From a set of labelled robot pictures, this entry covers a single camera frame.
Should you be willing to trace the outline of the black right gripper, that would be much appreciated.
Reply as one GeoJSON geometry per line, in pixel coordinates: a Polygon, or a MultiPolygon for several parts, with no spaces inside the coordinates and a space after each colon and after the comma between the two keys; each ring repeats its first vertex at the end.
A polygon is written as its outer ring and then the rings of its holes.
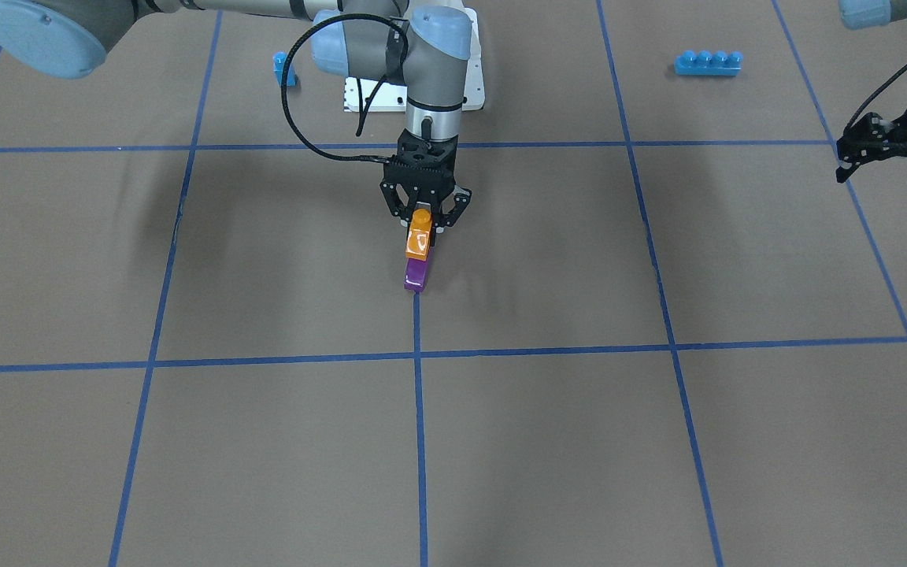
{"type": "Polygon", "coordinates": [[[401,133],[396,154],[383,165],[380,189],[390,214],[406,234],[419,204],[431,209],[435,235],[453,227],[468,208],[471,191],[458,186],[454,176],[457,145],[457,136],[429,141],[401,133]]]}

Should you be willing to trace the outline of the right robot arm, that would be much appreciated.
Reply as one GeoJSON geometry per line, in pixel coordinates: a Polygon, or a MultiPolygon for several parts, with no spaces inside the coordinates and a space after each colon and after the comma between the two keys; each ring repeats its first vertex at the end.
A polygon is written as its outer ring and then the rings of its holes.
{"type": "Polygon", "coordinates": [[[294,59],[309,44],[323,72],[377,92],[401,90],[405,128],[391,157],[348,155],[383,166],[380,190],[410,233],[457,222],[471,193],[454,179],[461,113],[476,71],[474,14],[457,1],[0,1],[0,47],[48,76],[78,80],[126,53],[142,21],[206,11],[263,19],[293,32],[275,57],[276,87],[292,88],[294,59]]]}

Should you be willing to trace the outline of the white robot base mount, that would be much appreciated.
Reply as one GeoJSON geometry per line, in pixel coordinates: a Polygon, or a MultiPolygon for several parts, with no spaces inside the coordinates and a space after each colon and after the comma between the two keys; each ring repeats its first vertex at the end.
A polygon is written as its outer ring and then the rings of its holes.
{"type": "Polygon", "coordinates": [[[478,14],[461,1],[342,1],[318,32],[318,68],[343,76],[343,108],[447,115],[485,103],[478,14]]]}

